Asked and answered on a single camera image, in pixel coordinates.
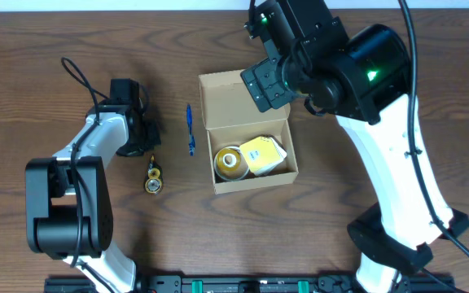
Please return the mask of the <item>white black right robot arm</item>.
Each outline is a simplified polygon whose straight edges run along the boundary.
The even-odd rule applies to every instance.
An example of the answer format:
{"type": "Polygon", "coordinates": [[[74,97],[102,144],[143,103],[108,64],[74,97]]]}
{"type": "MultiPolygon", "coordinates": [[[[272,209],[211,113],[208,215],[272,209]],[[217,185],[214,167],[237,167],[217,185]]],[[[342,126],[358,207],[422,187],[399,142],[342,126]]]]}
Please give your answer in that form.
{"type": "Polygon", "coordinates": [[[432,260],[432,242],[457,242],[469,227],[468,216],[451,208],[436,184],[405,45],[382,24],[349,37],[338,19],[300,33],[269,18],[249,21],[246,29],[267,53],[241,75],[257,108],[304,97],[315,116],[335,116],[357,148],[378,201],[348,226],[362,254],[355,280],[366,292],[392,291],[432,260]]]}

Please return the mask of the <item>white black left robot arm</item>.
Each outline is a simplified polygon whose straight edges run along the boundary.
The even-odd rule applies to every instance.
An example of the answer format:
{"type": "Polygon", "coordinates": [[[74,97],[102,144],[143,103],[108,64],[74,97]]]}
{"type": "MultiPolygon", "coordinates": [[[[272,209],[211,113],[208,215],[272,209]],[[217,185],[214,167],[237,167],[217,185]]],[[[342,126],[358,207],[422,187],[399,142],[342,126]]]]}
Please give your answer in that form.
{"type": "Polygon", "coordinates": [[[30,249],[79,269],[98,292],[148,292],[133,260],[112,239],[105,170],[115,155],[142,155],[156,126],[146,109],[101,103],[83,129],[51,157],[25,168],[26,238],[30,249]]]}

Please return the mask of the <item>small yellow tape roll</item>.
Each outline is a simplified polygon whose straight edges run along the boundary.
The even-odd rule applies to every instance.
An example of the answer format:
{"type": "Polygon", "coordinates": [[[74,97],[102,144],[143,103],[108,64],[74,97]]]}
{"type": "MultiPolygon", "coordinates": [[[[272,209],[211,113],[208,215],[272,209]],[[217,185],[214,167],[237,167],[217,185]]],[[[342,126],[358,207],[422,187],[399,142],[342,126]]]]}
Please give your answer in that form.
{"type": "Polygon", "coordinates": [[[238,147],[224,147],[215,156],[215,167],[223,173],[237,171],[241,165],[241,155],[238,147]]]}

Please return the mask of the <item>yellow sticky note pad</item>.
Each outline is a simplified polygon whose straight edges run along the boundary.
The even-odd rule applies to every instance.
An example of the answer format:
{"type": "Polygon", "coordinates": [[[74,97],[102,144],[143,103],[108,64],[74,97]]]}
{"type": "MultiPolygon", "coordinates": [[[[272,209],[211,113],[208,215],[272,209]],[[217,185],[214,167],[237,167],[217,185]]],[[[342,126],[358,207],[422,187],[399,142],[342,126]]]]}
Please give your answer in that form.
{"type": "Polygon", "coordinates": [[[242,144],[239,149],[251,173],[265,176],[287,157],[287,152],[272,137],[259,136],[242,144]]]}

